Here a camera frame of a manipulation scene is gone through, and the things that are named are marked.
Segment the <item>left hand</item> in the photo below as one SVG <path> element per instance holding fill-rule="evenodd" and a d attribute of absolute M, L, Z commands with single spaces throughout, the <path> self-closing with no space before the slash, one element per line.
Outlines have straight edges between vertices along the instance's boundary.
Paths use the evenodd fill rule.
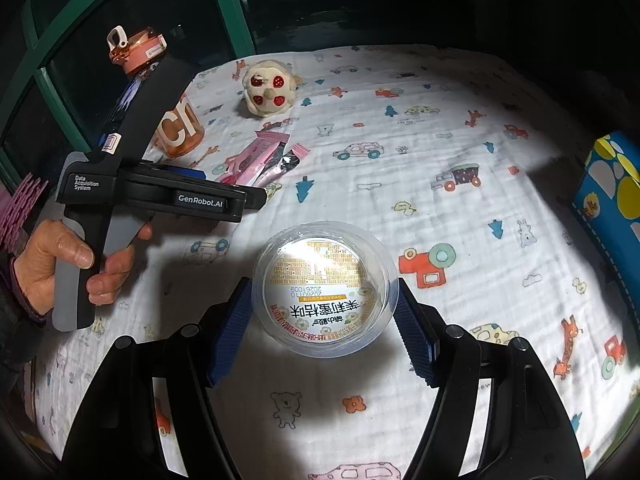
<path fill-rule="evenodd" d="M 18 287 L 38 314 L 46 315 L 54 308 L 54 271 L 58 260 L 84 270 L 93 265 L 94 255 L 61 221 L 44 220 L 13 265 Z M 87 282 L 90 302 L 98 307 L 112 304 L 133 267 L 133 244 L 108 256 L 101 264 L 101 272 Z"/>

